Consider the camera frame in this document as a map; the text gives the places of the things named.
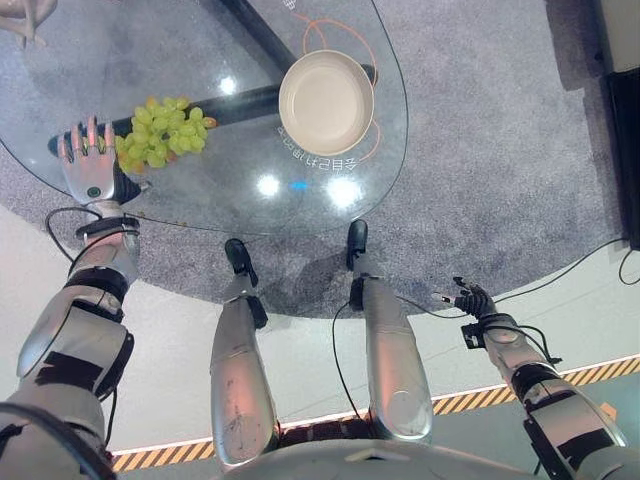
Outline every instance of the grape bunch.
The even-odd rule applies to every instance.
[[[189,106],[187,97],[165,97],[160,104],[154,97],[135,108],[131,117],[132,132],[116,136],[118,163],[125,173],[143,173],[145,164],[162,168],[167,161],[186,153],[200,153],[209,135],[207,129],[217,125],[205,117],[202,109]]]

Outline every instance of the glass table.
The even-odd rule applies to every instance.
[[[65,0],[36,34],[23,46],[0,30],[0,137],[58,190],[56,136],[92,113],[126,134],[150,95],[186,95],[219,125],[202,153],[133,175],[153,185],[127,204],[133,215],[234,233],[317,233],[374,208],[402,166],[404,84],[370,1]],[[351,56],[374,84],[366,136],[334,157],[302,150],[278,115],[285,73],[319,49]]]

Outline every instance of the white bowl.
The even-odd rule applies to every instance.
[[[353,58],[317,50],[294,63],[280,86],[280,118],[304,150],[331,156],[355,147],[373,119],[373,87]]]

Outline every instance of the yellow black striped tape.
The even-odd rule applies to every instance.
[[[593,367],[571,370],[563,373],[562,378],[579,387],[637,372],[640,372],[640,354]],[[436,415],[447,415],[512,402],[515,399],[516,396],[509,387],[499,385],[485,390],[434,397],[433,411]],[[115,472],[128,472],[141,468],[162,467],[174,463],[204,460],[211,458],[213,454],[214,448],[211,439],[184,442],[164,447],[137,449],[135,451],[115,452],[113,470]]]

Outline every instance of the black cable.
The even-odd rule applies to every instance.
[[[94,212],[93,210],[89,210],[88,208],[84,208],[84,207],[62,207],[62,208],[56,208],[55,210],[51,210],[47,214],[46,218],[44,219],[44,227],[47,230],[47,233],[51,237],[51,240],[53,240],[53,243],[56,245],[56,247],[58,247],[58,250],[60,250],[62,252],[62,254],[69,259],[70,262],[73,262],[73,257],[71,255],[69,255],[69,253],[64,249],[62,244],[58,241],[58,238],[56,237],[56,235],[53,233],[53,229],[51,228],[51,219],[55,215],[57,215],[58,213],[61,213],[61,212],[84,212],[84,213],[90,213],[91,215],[95,215],[96,217],[98,217],[98,219],[101,219],[102,215],[100,215],[97,212]]]
[[[603,249],[604,247],[611,245],[612,243],[616,243],[616,242],[624,242],[627,241],[626,238],[615,238],[613,240],[609,240],[608,242],[603,243],[602,245],[600,245],[599,247],[591,250],[589,253],[587,253],[586,255],[584,255],[580,260],[578,260],[576,263],[574,263],[573,265],[571,265],[569,268],[567,268],[564,272],[562,272],[561,274],[555,276],[554,278],[552,278],[551,280],[543,283],[542,285],[538,285],[537,287],[534,288],[530,288],[529,290],[524,290],[523,292],[518,292],[518,293],[514,293],[512,295],[507,295],[506,297],[502,297],[498,300],[494,300],[494,303],[500,303],[500,302],[504,302],[505,300],[509,300],[511,298],[515,298],[515,297],[519,297],[520,295],[525,295],[527,293],[531,293],[531,292],[535,292],[536,290],[540,290],[541,288],[544,288],[548,285],[551,285],[552,283],[554,283],[556,280],[559,280],[560,278],[564,277],[567,273],[569,273],[571,270],[573,270],[574,268],[576,268],[578,265],[580,265],[582,262],[584,262],[587,258],[589,258],[591,255],[593,255],[594,253],[596,253],[598,250]],[[618,268],[618,278],[620,279],[620,281],[622,283],[624,283],[625,285],[635,285],[636,283],[640,283],[640,277],[638,277],[637,280],[633,281],[633,282],[627,282],[622,278],[622,268],[624,266],[625,261],[627,260],[627,258],[629,257],[629,255],[631,255],[631,252],[633,250],[629,250],[627,252],[627,254],[624,256],[624,258],[622,259],[622,262],[620,262],[620,267]],[[422,305],[420,305],[419,303],[414,302],[413,300],[410,300],[408,298],[402,297],[400,295],[396,295],[396,298],[402,300],[403,302],[407,302],[411,305],[413,305],[414,307],[416,307],[418,310],[431,315],[433,317],[437,317],[437,318],[443,318],[443,319],[454,319],[454,318],[463,318],[466,317],[467,314],[462,314],[462,315],[452,315],[452,316],[446,316],[446,315],[439,315],[437,313],[433,313],[429,310],[427,310],[425,307],[423,307]]]
[[[549,350],[546,349],[546,345],[545,347],[543,347],[542,345],[540,345],[540,342],[538,342],[538,340],[536,340],[527,332],[521,330],[518,327],[508,327],[503,325],[489,325],[489,326],[483,327],[483,330],[484,331],[509,330],[510,332],[520,333],[521,335],[524,335],[525,337],[527,337],[531,341],[531,343],[533,343],[536,347],[538,347],[538,350],[540,350],[540,352],[542,352],[542,355],[544,355],[545,360],[549,362],[551,365],[556,365],[562,361],[561,358],[552,357],[551,354],[549,353]]]
[[[113,473],[105,459],[89,447],[68,425],[46,410],[2,402],[0,403],[0,412],[24,418],[43,429],[69,452],[92,479],[111,480],[116,478],[116,474]]]
[[[333,317],[333,322],[331,323],[331,339],[332,339],[332,342],[333,342],[333,359],[336,362],[336,369],[338,370],[338,375],[340,376],[340,382],[342,383],[342,388],[344,389],[344,393],[347,395],[347,399],[349,400],[349,403],[351,404],[351,408],[353,408],[353,411],[355,412],[356,417],[358,417],[360,420],[362,420],[362,417],[360,416],[360,414],[358,413],[358,409],[356,408],[356,404],[353,402],[353,399],[351,398],[351,394],[349,393],[349,389],[347,388],[347,384],[344,381],[344,377],[342,376],[342,369],[340,368],[340,362],[338,361],[338,351],[336,349],[336,320],[338,319],[338,315],[340,315],[342,310],[347,308],[348,305],[349,305],[349,302],[346,302],[344,305],[342,305],[338,309],[338,311],[336,312],[335,316]]]
[[[109,440],[111,440],[111,430],[113,429],[113,418],[116,414],[116,404],[118,403],[118,387],[113,389],[111,395],[111,413],[109,414],[109,423],[107,424],[107,435],[104,438],[104,446],[109,446]]]
[[[78,261],[82,258],[82,256],[87,253],[87,250],[89,250],[91,247],[93,247],[96,243],[101,242],[102,240],[104,240],[105,238],[109,238],[113,235],[116,235],[118,233],[131,233],[132,235],[140,235],[140,232],[138,232],[137,230],[127,230],[127,229],[122,229],[122,230],[116,230],[114,232],[109,232],[106,235],[101,236],[100,238],[98,238],[97,240],[94,240],[93,242],[89,243],[88,245],[86,245],[82,250],[80,250],[80,253],[78,254],[78,256],[71,262],[71,266],[69,267],[69,272],[67,273],[68,275],[71,275],[71,272],[73,271],[73,269],[75,268],[76,264],[78,263]]]
[[[413,300],[409,300],[408,298],[402,297],[400,295],[396,295],[396,298],[402,300],[403,302],[407,302],[410,305],[413,305],[414,307],[416,307],[418,310],[431,315],[432,317],[437,317],[437,318],[444,318],[444,319],[451,319],[451,318],[463,318],[466,317],[467,314],[463,313],[462,315],[452,315],[451,317],[448,317],[446,315],[439,315],[437,313],[433,313],[430,312],[429,310],[427,310],[425,307],[423,307],[422,305],[420,305],[419,303],[414,302]]]
[[[580,260],[578,260],[576,263],[574,263],[573,265],[571,265],[569,268],[567,268],[564,272],[562,272],[560,275],[555,276],[554,278],[552,278],[551,280],[543,283],[542,285],[538,285],[537,287],[534,288],[530,288],[529,290],[525,290],[523,292],[518,292],[518,293],[514,293],[512,295],[507,295],[506,297],[501,298],[500,300],[496,300],[495,303],[500,303],[500,302],[504,302],[505,300],[509,300],[511,298],[515,298],[515,297],[519,297],[520,295],[526,295],[527,293],[531,293],[531,292],[535,292],[536,290],[540,290],[541,288],[546,287],[547,285],[551,285],[553,282],[555,282],[556,280],[561,279],[562,277],[564,277],[567,273],[569,273],[571,270],[573,270],[574,268],[576,268],[578,265],[580,265],[582,262],[584,262],[587,258],[589,258],[591,255],[593,255],[594,253],[596,253],[598,250],[602,250],[604,247],[611,245],[612,243],[616,243],[616,242],[624,242],[626,241],[626,238],[615,238],[613,240],[609,240],[608,242],[603,243],[602,245],[600,245],[599,247],[591,250],[589,253],[587,253],[586,255],[584,255]]]
[[[620,262],[620,267],[618,268],[618,278],[622,283],[628,286],[635,285],[636,283],[640,282],[640,277],[633,280],[632,282],[627,282],[624,278],[622,278],[622,267],[624,267],[624,264],[627,261],[627,258],[629,258],[629,255],[631,255],[631,252],[633,252],[633,250],[630,249],[627,252],[627,254],[622,258],[622,261]]]
[[[549,351],[549,346],[547,345],[547,336],[538,327],[534,327],[532,325],[518,325],[518,328],[522,328],[523,330],[533,330],[534,332],[538,332],[538,335],[540,335],[540,338],[542,339],[542,346],[544,347],[545,351],[547,352]]]

